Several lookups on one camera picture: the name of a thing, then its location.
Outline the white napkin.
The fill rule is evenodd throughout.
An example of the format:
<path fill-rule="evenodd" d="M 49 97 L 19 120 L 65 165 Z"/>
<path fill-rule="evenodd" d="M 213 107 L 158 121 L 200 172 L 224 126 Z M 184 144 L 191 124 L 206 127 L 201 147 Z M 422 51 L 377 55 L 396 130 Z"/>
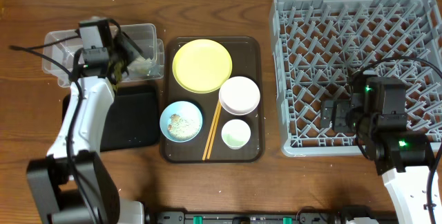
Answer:
<path fill-rule="evenodd" d="M 132 77 L 147 76 L 154 65 L 155 61 L 153 59 L 137 57 L 128 65 L 128 72 Z"/>

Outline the rice food waste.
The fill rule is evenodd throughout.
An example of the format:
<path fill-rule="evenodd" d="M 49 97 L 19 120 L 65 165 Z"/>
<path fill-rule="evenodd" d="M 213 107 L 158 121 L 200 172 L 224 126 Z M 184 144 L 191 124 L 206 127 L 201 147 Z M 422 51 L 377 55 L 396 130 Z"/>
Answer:
<path fill-rule="evenodd" d="M 183 118 L 178 114 L 170 117 L 168 132 L 179 141 L 191 139 L 200 129 L 200 123 L 197 120 Z"/>

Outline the light blue bowl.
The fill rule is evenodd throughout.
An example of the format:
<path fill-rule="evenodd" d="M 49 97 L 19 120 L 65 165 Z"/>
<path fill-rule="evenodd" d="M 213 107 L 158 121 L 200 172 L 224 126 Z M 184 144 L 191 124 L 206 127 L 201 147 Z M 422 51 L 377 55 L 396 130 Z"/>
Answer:
<path fill-rule="evenodd" d="M 162 131 L 162 134 L 169 139 L 172 142 L 188 142 L 189 140 L 193 139 L 195 136 L 193 136 L 191 139 L 179 141 L 174 139 L 170 133 L 168 132 L 168 125 L 170 123 L 170 117 L 173 114 L 178 114 L 182 116 L 183 118 L 188 118 L 192 120 L 197 120 L 200 123 L 200 129 L 196 133 L 196 135 L 200 132 L 203 124 L 202 120 L 202 113 L 201 110 L 194 105 L 193 103 L 187 102 L 187 101 L 178 101 L 174 102 L 170 105 L 168 105 L 162 112 L 160 116 L 160 129 Z"/>

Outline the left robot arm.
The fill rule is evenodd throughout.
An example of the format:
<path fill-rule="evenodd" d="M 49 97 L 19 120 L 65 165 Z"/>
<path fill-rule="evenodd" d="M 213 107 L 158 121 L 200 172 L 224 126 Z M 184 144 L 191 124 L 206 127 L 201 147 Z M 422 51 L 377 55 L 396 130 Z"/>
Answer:
<path fill-rule="evenodd" d="M 70 80 L 70 101 L 59 134 L 45 158 L 31 160 L 28 185 L 42 223 L 145 223 L 144 205 L 124 200 L 100 156 L 117 84 L 141 49 L 113 19 L 79 22 L 82 47 Z"/>

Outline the pink white bowl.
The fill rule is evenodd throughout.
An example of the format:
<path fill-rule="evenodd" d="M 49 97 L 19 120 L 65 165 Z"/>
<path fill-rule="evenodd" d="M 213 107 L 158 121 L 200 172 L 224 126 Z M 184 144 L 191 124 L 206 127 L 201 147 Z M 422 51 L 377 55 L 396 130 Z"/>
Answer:
<path fill-rule="evenodd" d="M 254 111 L 260 103 L 260 89 L 248 77 L 229 78 L 219 90 L 222 108 L 232 115 L 246 115 Z"/>

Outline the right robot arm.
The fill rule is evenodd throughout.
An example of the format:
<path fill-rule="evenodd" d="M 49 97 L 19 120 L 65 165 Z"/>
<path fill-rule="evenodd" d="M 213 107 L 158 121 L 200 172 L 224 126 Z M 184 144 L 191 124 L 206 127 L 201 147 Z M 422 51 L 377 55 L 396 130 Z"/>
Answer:
<path fill-rule="evenodd" d="M 437 223 L 441 196 L 436 157 L 428 137 L 407 129 L 405 84 L 396 78 L 362 75 L 351 81 L 348 100 L 325 100 L 320 125 L 353 133 L 361 153 L 374 162 L 399 223 Z"/>

